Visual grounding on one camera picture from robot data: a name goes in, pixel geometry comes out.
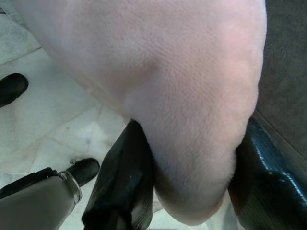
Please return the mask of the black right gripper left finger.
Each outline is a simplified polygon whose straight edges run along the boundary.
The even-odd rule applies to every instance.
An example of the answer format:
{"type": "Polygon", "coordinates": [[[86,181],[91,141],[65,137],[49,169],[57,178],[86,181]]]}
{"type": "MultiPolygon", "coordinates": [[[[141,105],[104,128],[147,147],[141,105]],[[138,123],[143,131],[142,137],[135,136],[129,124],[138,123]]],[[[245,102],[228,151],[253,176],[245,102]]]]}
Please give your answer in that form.
{"type": "Polygon", "coordinates": [[[153,156],[130,120],[105,156],[82,216],[86,230],[145,230],[153,218],[153,156]]]}

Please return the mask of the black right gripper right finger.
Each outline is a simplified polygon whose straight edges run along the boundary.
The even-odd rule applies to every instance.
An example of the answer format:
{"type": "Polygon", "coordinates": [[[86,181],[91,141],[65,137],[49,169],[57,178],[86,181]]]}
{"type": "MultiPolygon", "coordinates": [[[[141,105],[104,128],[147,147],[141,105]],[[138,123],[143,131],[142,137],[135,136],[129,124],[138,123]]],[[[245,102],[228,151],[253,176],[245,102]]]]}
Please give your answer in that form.
{"type": "Polygon", "coordinates": [[[238,221],[247,230],[307,228],[307,178],[298,176],[254,118],[236,149],[228,192],[238,221]]]}

